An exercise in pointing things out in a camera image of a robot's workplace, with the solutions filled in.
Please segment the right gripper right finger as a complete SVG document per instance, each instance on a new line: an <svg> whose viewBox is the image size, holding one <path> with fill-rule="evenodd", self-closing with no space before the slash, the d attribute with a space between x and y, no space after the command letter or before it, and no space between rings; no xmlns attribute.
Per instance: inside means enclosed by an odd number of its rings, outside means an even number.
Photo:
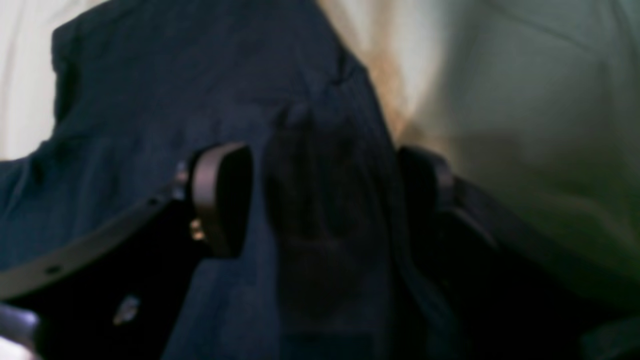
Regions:
<svg viewBox="0 0 640 360"><path fill-rule="evenodd" d="M446 160L397 153L433 359L637 360L639 282L544 237Z"/></svg>

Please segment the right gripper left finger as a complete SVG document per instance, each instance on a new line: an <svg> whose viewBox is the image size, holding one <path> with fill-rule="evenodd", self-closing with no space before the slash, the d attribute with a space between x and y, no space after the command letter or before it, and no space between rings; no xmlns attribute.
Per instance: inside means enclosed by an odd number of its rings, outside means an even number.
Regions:
<svg viewBox="0 0 640 360"><path fill-rule="evenodd" d="M1 273L1 339L27 360L158 360L204 258L242 253L249 146L178 165L169 186L63 248Z"/></svg>

